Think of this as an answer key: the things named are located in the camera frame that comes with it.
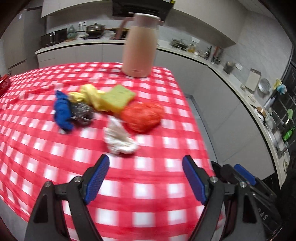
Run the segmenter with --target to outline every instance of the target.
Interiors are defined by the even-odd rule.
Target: crumpled red bag
[[[157,126],[164,116],[164,108],[157,103],[133,102],[120,113],[128,127],[138,133],[144,133]]]

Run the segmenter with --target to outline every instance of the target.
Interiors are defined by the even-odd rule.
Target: pitcher
[[[123,50],[122,71],[131,77],[144,78],[151,73],[157,48],[158,25],[163,22],[159,17],[135,13],[134,17],[124,19],[116,39],[119,39],[125,24],[133,20]]]

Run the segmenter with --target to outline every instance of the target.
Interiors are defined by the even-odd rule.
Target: screw
[[[79,183],[81,181],[82,177],[81,176],[76,176],[74,177],[74,182]]]
[[[44,186],[46,188],[50,187],[51,185],[52,185],[52,182],[50,182],[50,181],[47,181],[47,182],[44,183]]]
[[[242,187],[242,188],[245,188],[247,186],[246,182],[240,182],[239,185]]]
[[[212,177],[210,177],[210,181],[211,181],[212,183],[216,183],[216,182],[218,181],[218,178],[212,176]]]

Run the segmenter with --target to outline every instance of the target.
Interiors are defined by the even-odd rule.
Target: floor
[[[192,111],[194,117],[195,117],[196,124],[198,125],[200,133],[202,134],[203,140],[204,140],[205,145],[207,147],[207,151],[208,151],[210,160],[218,163],[212,143],[211,143],[208,133],[205,129],[204,123],[202,122],[200,115],[197,112],[196,107],[194,106],[194,104],[190,98],[186,98],[186,100],[191,108],[191,111]]]
[[[197,112],[197,109],[194,106],[191,99],[187,98],[187,101],[189,103],[189,106],[195,117],[196,123],[204,139],[208,154],[210,156],[210,160],[217,162],[216,155],[213,150],[211,141],[209,139],[205,126]],[[0,216],[2,217],[4,223],[9,228],[11,233],[15,236],[15,238],[18,241],[23,241],[25,236],[25,229],[27,227],[27,222],[25,222],[23,219],[18,217],[1,199],[0,199]],[[213,236],[212,241],[219,240],[218,237],[221,235],[221,232],[222,232],[222,229],[217,230]]]

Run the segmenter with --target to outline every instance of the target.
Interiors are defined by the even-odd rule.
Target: tablecloth
[[[47,180],[70,181],[101,154],[110,168],[90,215],[104,240],[187,240],[200,217],[198,202],[182,170],[184,155],[214,174],[190,107],[172,73],[154,67],[147,78],[125,76],[121,63],[77,63],[35,69],[11,77],[0,98],[0,197],[25,221]],[[77,91],[91,83],[108,91],[117,84],[137,94],[135,101],[164,106],[161,125],[132,134],[139,149],[131,156],[108,153],[102,128],[108,115],[95,113],[89,127],[66,134],[54,122],[55,90]],[[68,202],[68,230],[77,234]]]

